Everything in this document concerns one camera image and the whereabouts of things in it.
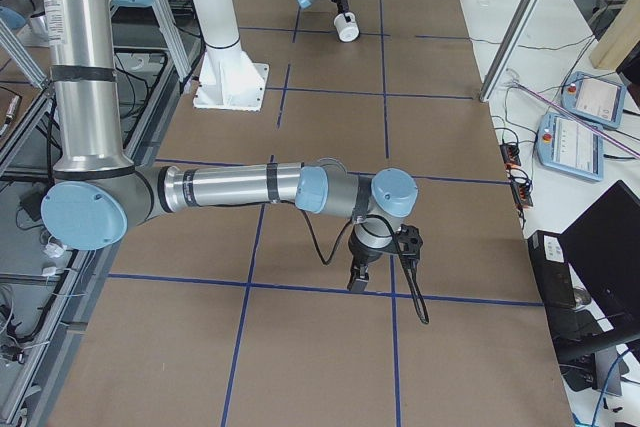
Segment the upper teach pendant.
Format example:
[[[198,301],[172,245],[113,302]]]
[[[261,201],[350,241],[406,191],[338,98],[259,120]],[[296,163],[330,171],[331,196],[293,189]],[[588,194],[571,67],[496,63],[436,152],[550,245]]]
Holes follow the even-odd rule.
[[[577,71],[561,90],[562,106],[571,113],[617,129],[621,124],[627,88],[594,74]]]

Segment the white mug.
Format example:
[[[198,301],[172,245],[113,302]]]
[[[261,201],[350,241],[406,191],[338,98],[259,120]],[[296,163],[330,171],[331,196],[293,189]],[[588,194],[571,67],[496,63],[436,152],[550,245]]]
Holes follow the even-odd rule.
[[[338,15],[334,18],[333,23],[339,40],[343,43],[350,43],[355,41],[360,35],[360,29],[355,14],[350,12],[350,23],[342,23],[338,19]]]

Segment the aluminium frame post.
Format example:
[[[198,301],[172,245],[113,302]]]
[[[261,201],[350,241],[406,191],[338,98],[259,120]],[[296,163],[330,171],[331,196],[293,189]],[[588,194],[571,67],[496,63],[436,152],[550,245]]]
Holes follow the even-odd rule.
[[[527,26],[539,0],[520,0],[515,13],[505,32],[498,51],[485,76],[479,93],[481,102],[488,102],[498,81],[506,70],[510,57],[518,46],[520,38]]]

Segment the white pedestal column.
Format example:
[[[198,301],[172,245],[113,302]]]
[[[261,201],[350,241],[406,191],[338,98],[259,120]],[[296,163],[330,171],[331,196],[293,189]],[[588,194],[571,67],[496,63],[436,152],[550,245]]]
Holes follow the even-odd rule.
[[[205,54],[194,106],[258,111],[269,73],[243,50],[233,0],[193,0]]]

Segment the teach pendant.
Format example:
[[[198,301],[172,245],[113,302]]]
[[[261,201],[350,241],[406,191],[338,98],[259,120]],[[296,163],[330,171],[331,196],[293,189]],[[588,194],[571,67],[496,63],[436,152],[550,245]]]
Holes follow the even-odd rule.
[[[584,180],[604,178],[603,139],[575,120],[548,113],[538,127],[536,152],[541,164]]]
[[[562,106],[571,113],[617,129],[621,124],[627,88],[594,74],[577,71],[561,90]]]

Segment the black laptop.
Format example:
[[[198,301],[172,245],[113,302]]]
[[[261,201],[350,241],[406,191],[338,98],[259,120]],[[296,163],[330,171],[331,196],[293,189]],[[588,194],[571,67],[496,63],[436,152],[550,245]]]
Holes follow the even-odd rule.
[[[560,236],[573,270],[613,328],[574,343],[558,343],[564,363],[603,349],[639,347],[639,197],[612,184]]]

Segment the black box device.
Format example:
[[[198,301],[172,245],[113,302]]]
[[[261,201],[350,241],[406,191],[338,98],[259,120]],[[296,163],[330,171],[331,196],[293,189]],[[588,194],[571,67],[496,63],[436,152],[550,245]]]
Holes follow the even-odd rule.
[[[527,245],[537,288],[544,305],[574,309],[574,287],[559,235],[537,230],[527,239]]]

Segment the orange black connector strip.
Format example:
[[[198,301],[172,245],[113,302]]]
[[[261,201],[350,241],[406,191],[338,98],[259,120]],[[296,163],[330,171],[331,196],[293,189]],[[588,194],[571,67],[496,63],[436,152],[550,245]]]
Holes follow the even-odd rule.
[[[516,142],[502,142],[500,144],[500,152],[516,207],[520,210],[532,207],[531,191],[533,181],[522,168],[518,144]]]

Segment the lower teach pendant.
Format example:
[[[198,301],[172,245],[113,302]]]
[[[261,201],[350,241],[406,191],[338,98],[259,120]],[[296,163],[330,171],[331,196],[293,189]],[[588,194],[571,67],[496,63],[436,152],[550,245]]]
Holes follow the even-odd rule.
[[[536,152],[541,164],[584,180],[604,178],[603,139],[575,120],[548,113],[538,127]]]

